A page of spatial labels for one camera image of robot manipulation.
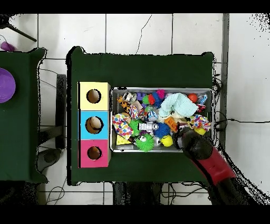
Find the green felt surface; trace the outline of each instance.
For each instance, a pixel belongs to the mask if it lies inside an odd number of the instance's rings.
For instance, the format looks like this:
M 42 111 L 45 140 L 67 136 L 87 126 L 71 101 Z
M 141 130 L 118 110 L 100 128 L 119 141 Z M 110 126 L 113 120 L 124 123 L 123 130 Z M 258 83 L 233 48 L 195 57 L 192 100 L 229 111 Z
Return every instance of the green felt surface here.
M 0 180 L 46 182 L 35 168 L 38 127 L 37 66 L 45 49 L 0 51 L 0 67 L 16 82 L 12 99 L 0 104 Z
M 86 54 L 80 47 L 71 63 L 71 181 L 179 182 L 205 178 L 183 153 L 114 153 L 109 167 L 78 168 L 77 82 L 108 82 L 111 87 L 212 88 L 214 55 Z

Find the yellow ball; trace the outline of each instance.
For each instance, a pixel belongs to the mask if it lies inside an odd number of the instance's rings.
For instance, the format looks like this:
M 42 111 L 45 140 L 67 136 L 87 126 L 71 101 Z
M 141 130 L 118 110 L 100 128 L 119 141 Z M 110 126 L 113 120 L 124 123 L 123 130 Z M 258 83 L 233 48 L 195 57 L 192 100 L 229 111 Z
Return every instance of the yellow ball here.
M 172 137 L 170 135 L 165 135 L 162 139 L 161 139 L 161 143 L 165 146 L 165 147 L 170 147 L 172 145 Z
M 206 130 L 204 130 L 202 127 L 194 128 L 194 131 L 196 131 L 199 135 L 204 135 L 206 132 Z

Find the blue box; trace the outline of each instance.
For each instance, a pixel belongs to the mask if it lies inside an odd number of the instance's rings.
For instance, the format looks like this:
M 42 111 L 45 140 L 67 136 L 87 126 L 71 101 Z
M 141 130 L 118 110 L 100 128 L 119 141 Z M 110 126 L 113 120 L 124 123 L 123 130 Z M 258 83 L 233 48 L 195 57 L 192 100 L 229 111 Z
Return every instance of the blue box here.
M 97 134 L 87 131 L 85 123 L 90 117 L 98 117 L 102 120 L 103 127 Z M 81 140 L 109 139 L 109 112 L 108 111 L 81 111 Z

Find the green fuzzy toy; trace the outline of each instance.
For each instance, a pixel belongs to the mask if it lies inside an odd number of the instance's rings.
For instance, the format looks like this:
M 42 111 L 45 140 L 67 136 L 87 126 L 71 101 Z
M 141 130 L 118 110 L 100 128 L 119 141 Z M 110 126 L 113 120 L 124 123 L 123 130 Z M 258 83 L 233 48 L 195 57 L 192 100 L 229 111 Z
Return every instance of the green fuzzy toy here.
M 143 98 L 142 98 L 142 103 L 143 104 L 149 104 L 149 100 L 148 100 L 148 96 L 145 95 Z
M 142 120 L 131 120 L 129 126 L 133 129 L 132 137 L 138 136 L 140 134 L 140 130 L 138 129 L 139 123 L 143 123 Z
M 137 147 L 144 152 L 150 151 L 154 147 L 154 144 L 153 136 L 149 134 L 141 135 L 136 139 Z

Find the ball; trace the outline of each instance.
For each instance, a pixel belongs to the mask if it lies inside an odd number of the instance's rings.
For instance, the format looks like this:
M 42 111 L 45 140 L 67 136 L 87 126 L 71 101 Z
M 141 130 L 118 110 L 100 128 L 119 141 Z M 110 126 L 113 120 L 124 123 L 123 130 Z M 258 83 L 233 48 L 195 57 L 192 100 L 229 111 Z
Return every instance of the ball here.
M 165 146 L 165 147 L 170 147 L 173 142 L 172 142 L 172 137 L 170 135 L 165 135 L 162 139 L 161 139 L 161 143 Z
M 189 94 L 188 95 L 188 98 L 193 102 L 193 103 L 196 103 L 197 100 L 198 100 L 198 97 L 196 94 Z

